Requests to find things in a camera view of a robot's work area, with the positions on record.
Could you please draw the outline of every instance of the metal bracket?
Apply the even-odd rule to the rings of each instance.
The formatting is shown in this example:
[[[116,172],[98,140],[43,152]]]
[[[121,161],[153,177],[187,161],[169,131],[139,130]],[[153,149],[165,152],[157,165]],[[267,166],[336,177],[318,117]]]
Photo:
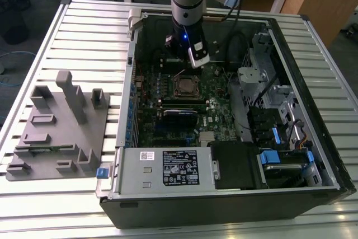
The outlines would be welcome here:
[[[145,18],[145,16],[142,16],[142,9],[132,8],[129,11],[129,15],[128,15],[129,30],[133,31],[133,30],[141,27],[143,18]]]
[[[213,175],[215,180],[220,180],[219,162],[213,161]]]

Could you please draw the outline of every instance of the blue cable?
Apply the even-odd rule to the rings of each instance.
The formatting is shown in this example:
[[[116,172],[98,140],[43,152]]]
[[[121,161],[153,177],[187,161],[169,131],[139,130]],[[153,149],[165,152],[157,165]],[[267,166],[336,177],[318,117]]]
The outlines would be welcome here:
[[[22,83],[20,83],[20,84],[7,84],[7,83],[0,82],[0,85],[7,86],[7,87],[16,87],[16,86],[22,85]]]
[[[8,51],[7,53],[4,53],[3,55],[0,55],[0,58],[4,57],[6,55],[9,55],[9,54],[13,54],[13,53],[31,54],[33,57],[36,57],[36,54],[34,54],[34,53],[30,52],[30,51],[19,50],[19,51]]]

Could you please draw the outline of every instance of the robotic arm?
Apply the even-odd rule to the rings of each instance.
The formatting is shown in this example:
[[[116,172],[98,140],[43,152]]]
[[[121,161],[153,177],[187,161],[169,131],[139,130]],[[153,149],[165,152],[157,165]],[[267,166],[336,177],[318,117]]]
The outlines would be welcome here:
[[[235,7],[239,0],[218,0]],[[193,68],[209,62],[208,44],[202,30],[204,0],[171,0],[173,34],[166,46],[181,59],[189,59]]]

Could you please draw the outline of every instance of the floor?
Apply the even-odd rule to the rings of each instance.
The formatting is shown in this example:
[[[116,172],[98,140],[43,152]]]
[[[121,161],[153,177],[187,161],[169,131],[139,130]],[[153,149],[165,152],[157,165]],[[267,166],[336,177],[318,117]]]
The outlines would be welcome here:
[[[36,53],[43,41],[50,23],[58,9],[61,0],[31,0],[31,8],[23,12],[26,25],[30,29],[30,37],[19,45],[8,45],[0,38],[0,55],[6,51],[31,51]],[[135,0],[143,3],[170,4],[170,0]],[[214,1],[207,2],[208,7],[220,7]],[[355,62],[358,59],[358,43],[339,34],[333,42],[329,51],[336,60],[337,65],[346,77],[354,93],[358,95],[358,68]],[[25,79],[33,57],[24,54],[11,54],[2,57],[1,63],[5,67],[5,72],[0,75],[0,82],[18,84]],[[0,85],[0,126],[2,126],[15,98],[20,89],[18,87],[5,87]]]

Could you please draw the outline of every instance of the barcode sticker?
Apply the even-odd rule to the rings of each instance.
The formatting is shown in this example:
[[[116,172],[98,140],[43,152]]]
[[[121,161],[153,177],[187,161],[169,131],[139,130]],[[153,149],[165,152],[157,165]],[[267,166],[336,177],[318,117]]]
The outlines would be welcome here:
[[[154,161],[154,151],[141,151],[140,152],[141,161]]]

